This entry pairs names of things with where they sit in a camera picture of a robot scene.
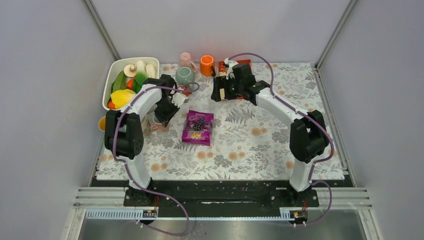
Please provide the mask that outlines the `small pink cup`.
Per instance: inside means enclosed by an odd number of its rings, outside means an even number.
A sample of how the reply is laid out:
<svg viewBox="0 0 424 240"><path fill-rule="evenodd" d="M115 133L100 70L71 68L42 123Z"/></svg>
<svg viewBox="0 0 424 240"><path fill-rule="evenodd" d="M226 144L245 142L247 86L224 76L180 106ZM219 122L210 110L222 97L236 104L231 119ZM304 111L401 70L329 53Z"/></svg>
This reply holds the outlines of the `small pink cup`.
<svg viewBox="0 0 424 240"><path fill-rule="evenodd" d="M150 125L150 130L154 132L156 131L167 132L169 128L170 128L170 124L165 126L163 123L155 122L155 121L153 121L152 124Z"/></svg>

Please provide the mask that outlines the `blue butterfly mug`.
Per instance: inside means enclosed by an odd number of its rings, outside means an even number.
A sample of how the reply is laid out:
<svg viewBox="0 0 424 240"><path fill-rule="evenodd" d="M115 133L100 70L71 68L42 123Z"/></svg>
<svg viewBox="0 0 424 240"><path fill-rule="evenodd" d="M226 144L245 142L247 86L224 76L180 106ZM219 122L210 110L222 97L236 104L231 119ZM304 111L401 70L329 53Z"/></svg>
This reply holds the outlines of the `blue butterfly mug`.
<svg viewBox="0 0 424 240"><path fill-rule="evenodd" d="M103 116L99 121L98 121L98 128L104 132L106 130L106 117Z"/></svg>

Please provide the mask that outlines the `small orange cup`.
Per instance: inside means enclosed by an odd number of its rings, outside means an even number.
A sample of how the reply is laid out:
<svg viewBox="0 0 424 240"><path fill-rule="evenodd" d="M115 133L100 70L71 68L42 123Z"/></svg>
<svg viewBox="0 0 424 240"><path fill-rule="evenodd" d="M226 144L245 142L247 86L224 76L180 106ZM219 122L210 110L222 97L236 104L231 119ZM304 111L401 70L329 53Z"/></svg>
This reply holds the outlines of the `small orange cup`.
<svg viewBox="0 0 424 240"><path fill-rule="evenodd" d="M192 94L192 90L191 89L189 89L189 88L187 88L187 87L185 87L184 85L180 85L179 87L178 87L180 90L182 90L182 94L184 94L185 96L189 96L189 95L191 95Z"/></svg>

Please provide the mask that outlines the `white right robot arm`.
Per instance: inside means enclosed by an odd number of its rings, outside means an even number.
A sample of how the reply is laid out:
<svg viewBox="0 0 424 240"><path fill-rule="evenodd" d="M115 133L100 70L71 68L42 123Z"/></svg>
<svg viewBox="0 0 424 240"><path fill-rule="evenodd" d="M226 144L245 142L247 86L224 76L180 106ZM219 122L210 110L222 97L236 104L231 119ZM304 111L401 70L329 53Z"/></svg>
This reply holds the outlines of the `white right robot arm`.
<svg viewBox="0 0 424 240"><path fill-rule="evenodd" d="M226 75L213 79L211 99L215 102L242 97L260 107L289 127L289 148L295 158L294 169L289 180L292 189L287 191L287 201L293 206L306 199L306 190L311 186L313 160L324 153L330 143L323 114L314 110L307 112L278 97L273 85L257 81L251 66L225 59Z"/></svg>

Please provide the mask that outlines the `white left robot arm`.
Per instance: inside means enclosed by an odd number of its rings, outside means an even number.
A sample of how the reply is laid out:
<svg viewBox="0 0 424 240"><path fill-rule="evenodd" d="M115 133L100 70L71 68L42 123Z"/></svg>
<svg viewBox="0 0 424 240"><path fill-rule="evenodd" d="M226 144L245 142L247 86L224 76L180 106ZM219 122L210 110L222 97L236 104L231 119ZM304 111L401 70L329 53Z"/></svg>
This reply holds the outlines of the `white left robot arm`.
<svg viewBox="0 0 424 240"><path fill-rule="evenodd" d="M112 152L113 159L124 165L129 185L138 189L136 199L144 206L152 204L155 192L149 188L152 180L140 153L144 146L141 121L151 107L156 106L154 116L168 126L179 111L180 104L173 103L170 93L176 90L176 81L168 74L160 78L148 78L140 92L118 110L105 115L104 146Z"/></svg>

